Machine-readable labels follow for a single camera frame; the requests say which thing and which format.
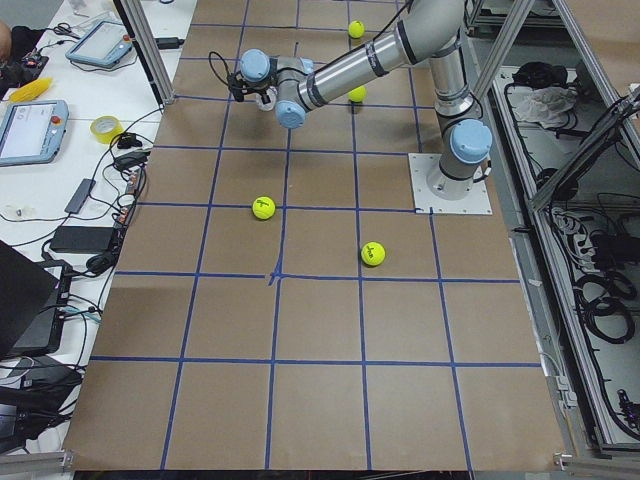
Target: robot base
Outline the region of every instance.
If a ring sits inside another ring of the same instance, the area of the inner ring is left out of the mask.
[[[487,187],[483,182],[472,183],[471,190],[460,200],[447,200],[431,190],[427,185],[427,175],[433,168],[438,168],[440,154],[410,153],[411,186],[413,187],[413,203],[417,213],[458,214],[458,215],[491,215],[491,203]],[[478,167],[474,178],[482,175]]]

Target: tennis ball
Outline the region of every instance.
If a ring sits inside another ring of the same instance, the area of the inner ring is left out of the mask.
[[[377,267],[386,257],[384,247],[378,242],[369,242],[360,250],[360,258],[371,267]]]
[[[360,38],[364,35],[364,23],[360,20],[354,20],[349,24],[349,36],[351,38]]]
[[[347,96],[354,103],[362,103],[367,96],[367,89],[364,88],[364,85],[361,85],[351,90]]]
[[[253,201],[251,210],[256,218],[259,218],[260,220],[267,220],[273,217],[273,214],[276,213],[276,202],[271,200],[269,197],[258,197]]]

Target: blue joint cap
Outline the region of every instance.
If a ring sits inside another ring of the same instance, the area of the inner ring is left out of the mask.
[[[300,60],[302,61],[302,67],[304,69],[304,73],[306,73],[307,75],[310,75],[313,73],[313,60],[310,60],[308,58],[300,58]]]
[[[270,67],[269,56],[257,48],[247,50],[240,59],[240,71],[248,82],[257,83],[267,78]]]
[[[280,100],[276,102],[276,118],[284,128],[298,128],[307,118],[307,112],[296,102]]]
[[[480,120],[463,120],[451,133],[451,151],[467,165],[481,163],[491,150],[493,135]]]

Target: person's hand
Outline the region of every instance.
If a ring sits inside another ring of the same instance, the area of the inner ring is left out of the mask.
[[[0,20],[0,62],[11,58],[11,29]]]

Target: robotic arm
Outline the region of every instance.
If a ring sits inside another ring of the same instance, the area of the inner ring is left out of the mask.
[[[467,84],[458,31],[464,0],[407,0],[408,15],[391,33],[347,52],[317,71],[304,58],[268,56],[251,49],[241,58],[240,72],[229,78],[237,101],[258,93],[269,103],[277,89],[275,114],[285,128],[301,127],[312,110],[403,65],[428,60],[437,101],[435,105],[445,152],[429,179],[434,193],[462,198],[471,188],[478,165],[489,153],[489,129],[473,116],[473,95]]]

